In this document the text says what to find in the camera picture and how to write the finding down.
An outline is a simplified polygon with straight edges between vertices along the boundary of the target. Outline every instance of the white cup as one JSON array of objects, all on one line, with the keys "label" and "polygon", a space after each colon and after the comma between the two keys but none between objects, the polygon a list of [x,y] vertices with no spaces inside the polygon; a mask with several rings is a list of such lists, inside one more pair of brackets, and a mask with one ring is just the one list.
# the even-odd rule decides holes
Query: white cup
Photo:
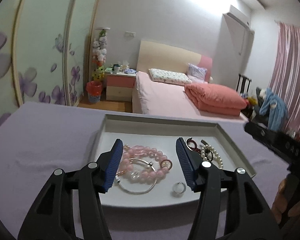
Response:
[{"label": "white cup", "polygon": [[119,73],[119,71],[120,71],[120,66],[115,66],[114,67],[114,72],[117,74],[117,73]]}]

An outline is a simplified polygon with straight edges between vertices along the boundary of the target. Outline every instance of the blue towel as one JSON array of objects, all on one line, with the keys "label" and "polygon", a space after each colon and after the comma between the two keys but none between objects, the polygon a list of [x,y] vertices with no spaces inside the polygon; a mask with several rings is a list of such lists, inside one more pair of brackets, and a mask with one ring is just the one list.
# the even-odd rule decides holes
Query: blue towel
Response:
[{"label": "blue towel", "polygon": [[268,129],[272,131],[280,130],[283,121],[288,117],[288,110],[281,98],[275,95],[270,88],[266,89],[266,99],[263,102],[259,114],[265,115],[270,105],[276,104],[275,108],[270,108]]}]

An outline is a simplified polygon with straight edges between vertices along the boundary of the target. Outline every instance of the silver screw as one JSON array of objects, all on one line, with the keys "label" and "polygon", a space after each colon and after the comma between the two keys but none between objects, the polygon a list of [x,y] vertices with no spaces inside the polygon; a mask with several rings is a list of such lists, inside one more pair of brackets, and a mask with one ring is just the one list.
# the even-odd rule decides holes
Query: silver screw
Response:
[{"label": "silver screw", "polygon": [[54,171],[54,175],[56,175],[56,176],[59,176],[59,175],[61,175],[62,174],[62,169],[56,169],[55,171]]},{"label": "silver screw", "polygon": [[207,161],[202,162],[201,165],[202,165],[203,167],[205,167],[205,168],[210,168],[210,167],[211,167],[211,163],[210,163],[210,162],[207,162]]},{"label": "silver screw", "polygon": [[245,174],[245,173],[246,173],[246,170],[243,169],[243,168],[237,168],[237,172],[238,172],[239,174]]},{"label": "silver screw", "polygon": [[98,164],[95,163],[95,162],[89,163],[89,164],[88,164],[88,167],[89,167],[90,169],[94,169],[94,168],[96,168],[97,166],[98,166]]}]

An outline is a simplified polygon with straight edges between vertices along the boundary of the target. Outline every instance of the hand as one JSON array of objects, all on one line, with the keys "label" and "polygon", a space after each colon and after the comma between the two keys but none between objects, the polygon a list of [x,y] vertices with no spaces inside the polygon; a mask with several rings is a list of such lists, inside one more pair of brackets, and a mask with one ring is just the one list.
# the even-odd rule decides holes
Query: hand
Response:
[{"label": "hand", "polygon": [[[279,184],[278,193],[274,199],[273,205],[272,205],[272,212],[274,214],[275,220],[278,224],[281,222],[282,213],[285,212],[287,209],[288,201],[283,196],[284,189],[286,187],[287,179],[284,179]],[[300,215],[300,201],[295,204],[288,212],[289,217],[296,217]]]}]

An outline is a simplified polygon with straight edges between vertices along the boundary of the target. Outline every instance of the pink drawer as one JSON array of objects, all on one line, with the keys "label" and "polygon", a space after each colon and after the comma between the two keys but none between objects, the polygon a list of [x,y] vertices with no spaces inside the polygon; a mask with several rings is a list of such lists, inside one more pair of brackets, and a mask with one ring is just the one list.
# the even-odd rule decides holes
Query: pink drawer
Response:
[{"label": "pink drawer", "polygon": [[107,76],[107,86],[133,88],[135,77]]}]

